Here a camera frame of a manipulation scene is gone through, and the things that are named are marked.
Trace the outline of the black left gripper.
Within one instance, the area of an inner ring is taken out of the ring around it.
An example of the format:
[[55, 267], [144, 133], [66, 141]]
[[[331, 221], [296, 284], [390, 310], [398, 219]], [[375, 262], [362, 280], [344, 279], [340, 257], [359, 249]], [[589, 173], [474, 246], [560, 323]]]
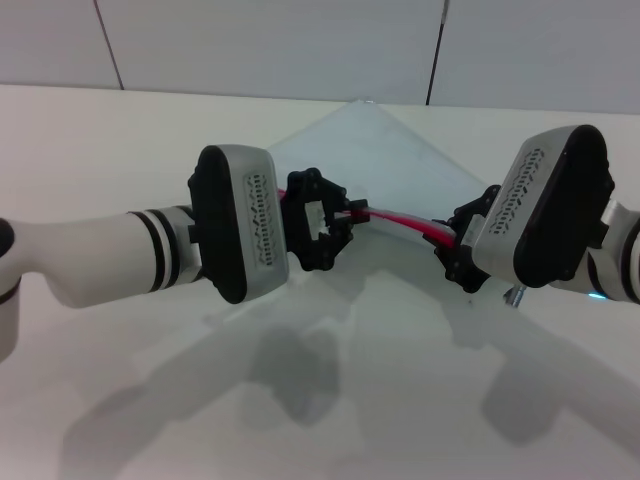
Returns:
[[370, 221], [368, 207], [366, 199], [350, 200], [344, 187], [324, 178], [317, 168], [291, 172], [284, 193], [287, 250], [303, 270], [331, 270], [353, 240], [354, 227]]

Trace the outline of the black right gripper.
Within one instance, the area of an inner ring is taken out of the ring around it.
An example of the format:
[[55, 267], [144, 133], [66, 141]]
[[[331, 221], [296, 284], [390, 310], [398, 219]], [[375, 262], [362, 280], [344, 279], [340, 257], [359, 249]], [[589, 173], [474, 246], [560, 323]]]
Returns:
[[434, 251], [445, 278], [469, 294], [476, 293], [487, 281], [487, 268], [475, 259], [476, 243], [499, 190], [499, 185], [491, 185], [481, 197], [456, 208], [448, 220], [436, 220], [456, 236], [454, 248], [437, 247]]

